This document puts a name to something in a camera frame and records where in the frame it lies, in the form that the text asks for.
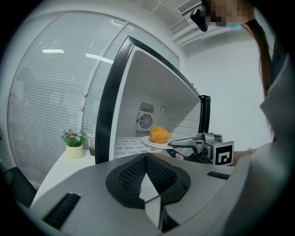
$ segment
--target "potted plant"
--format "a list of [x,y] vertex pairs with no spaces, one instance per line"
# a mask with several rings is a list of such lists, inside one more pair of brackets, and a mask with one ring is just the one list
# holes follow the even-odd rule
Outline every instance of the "potted plant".
[[83,143],[86,141],[86,133],[80,130],[74,133],[73,130],[63,130],[62,139],[66,143],[66,155],[69,158],[81,158],[84,156]]

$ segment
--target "white wall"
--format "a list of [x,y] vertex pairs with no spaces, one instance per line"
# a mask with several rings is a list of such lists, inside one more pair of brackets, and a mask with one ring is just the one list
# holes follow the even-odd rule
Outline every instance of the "white wall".
[[127,0],[45,0],[29,16],[36,16],[60,11],[98,12],[129,21],[158,38],[179,57],[179,70],[185,68],[185,55],[174,41],[169,26],[159,17],[134,2]]
[[254,40],[214,47],[187,58],[184,75],[200,94],[211,96],[209,132],[233,140],[235,150],[272,141],[259,108],[263,90],[259,51]]

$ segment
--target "orange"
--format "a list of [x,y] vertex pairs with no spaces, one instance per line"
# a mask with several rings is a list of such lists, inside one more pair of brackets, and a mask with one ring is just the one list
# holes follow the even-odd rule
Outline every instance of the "orange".
[[151,140],[157,143],[164,143],[170,139],[170,133],[163,127],[153,127],[149,133]]

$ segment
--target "flower pot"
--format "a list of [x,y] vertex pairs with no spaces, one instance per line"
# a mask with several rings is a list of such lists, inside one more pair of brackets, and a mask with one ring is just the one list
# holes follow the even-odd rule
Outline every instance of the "flower pot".
[[69,147],[68,145],[66,145],[65,152],[68,158],[81,158],[84,156],[83,146]]

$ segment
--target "white counter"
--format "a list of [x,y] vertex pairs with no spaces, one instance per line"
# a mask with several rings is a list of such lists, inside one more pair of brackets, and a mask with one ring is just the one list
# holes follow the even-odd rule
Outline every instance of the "white counter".
[[80,169],[95,165],[95,157],[90,155],[89,150],[85,150],[85,155],[82,158],[71,159],[66,157],[65,152],[55,162],[49,173],[43,180],[32,205],[49,189],[65,180],[70,175]]

